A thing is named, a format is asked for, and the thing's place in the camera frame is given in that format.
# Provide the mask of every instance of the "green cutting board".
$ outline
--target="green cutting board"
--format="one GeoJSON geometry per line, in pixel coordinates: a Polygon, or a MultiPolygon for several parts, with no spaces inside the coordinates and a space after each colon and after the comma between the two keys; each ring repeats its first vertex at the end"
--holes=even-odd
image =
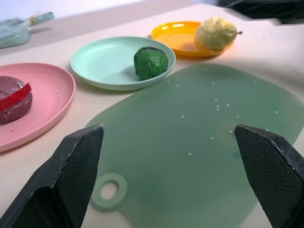
{"type": "Polygon", "coordinates": [[[105,137],[92,205],[136,228],[238,228],[257,200],[235,124],[295,142],[304,107],[267,81],[217,64],[183,69],[96,116],[105,137]],[[103,199],[107,182],[119,186],[103,199]]]}

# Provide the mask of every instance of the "cutting board hole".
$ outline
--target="cutting board hole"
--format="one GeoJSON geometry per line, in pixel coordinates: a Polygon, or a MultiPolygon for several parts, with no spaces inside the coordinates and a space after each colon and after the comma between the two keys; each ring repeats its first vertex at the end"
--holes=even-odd
{"type": "Polygon", "coordinates": [[[118,185],[114,182],[105,184],[101,190],[100,195],[106,200],[112,199],[118,193],[118,185]]]}

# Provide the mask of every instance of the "yellow fruit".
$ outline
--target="yellow fruit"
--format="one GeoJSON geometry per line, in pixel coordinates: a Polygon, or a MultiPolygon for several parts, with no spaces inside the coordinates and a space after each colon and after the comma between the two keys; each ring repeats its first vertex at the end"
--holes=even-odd
{"type": "Polygon", "coordinates": [[[237,28],[223,18],[212,17],[197,29],[194,43],[199,50],[223,50],[237,37],[237,28]]]}

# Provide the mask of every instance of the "red strip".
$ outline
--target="red strip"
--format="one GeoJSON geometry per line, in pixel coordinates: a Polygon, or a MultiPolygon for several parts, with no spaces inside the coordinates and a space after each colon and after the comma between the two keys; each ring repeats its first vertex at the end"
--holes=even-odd
{"type": "Polygon", "coordinates": [[[9,95],[8,97],[4,98],[0,101],[0,113],[8,110],[13,105],[17,104],[18,102],[22,101],[26,98],[29,93],[32,91],[29,83],[23,86],[20,90],[14,92],[13,94],[9,95]]]}

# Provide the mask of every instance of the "pink plate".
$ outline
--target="pink plate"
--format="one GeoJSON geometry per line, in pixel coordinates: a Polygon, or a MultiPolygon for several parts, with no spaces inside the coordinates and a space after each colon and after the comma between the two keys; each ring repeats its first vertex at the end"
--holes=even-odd
{"type": "Polygon", "coordinates": [[[50,129],[66,114],[74,97],[74,78],[57,66],[11,64],[0,66],[0,75],[30,83],[33,93],[32,108],[28,114],[0,125],[0,152],[20,146],[50,129]]]}

